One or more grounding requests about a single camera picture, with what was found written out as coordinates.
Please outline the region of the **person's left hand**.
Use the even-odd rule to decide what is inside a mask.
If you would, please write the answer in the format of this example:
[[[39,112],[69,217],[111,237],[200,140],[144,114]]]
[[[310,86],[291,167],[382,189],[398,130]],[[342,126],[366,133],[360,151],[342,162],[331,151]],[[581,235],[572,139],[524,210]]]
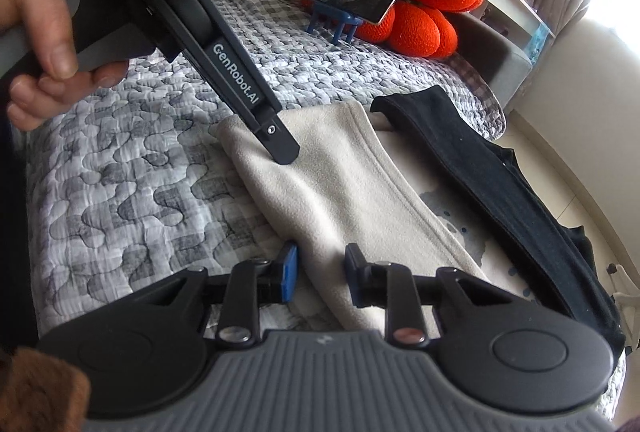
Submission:
[[[1,0],[1,28],[19,23],[26,28],[43,69],[38,77],[15,77],[9,88],[6,114],[23,132],[70,110],[97,89],[117,85],[127,74],[126,61],[92,72],[79,70],[66,0]]]

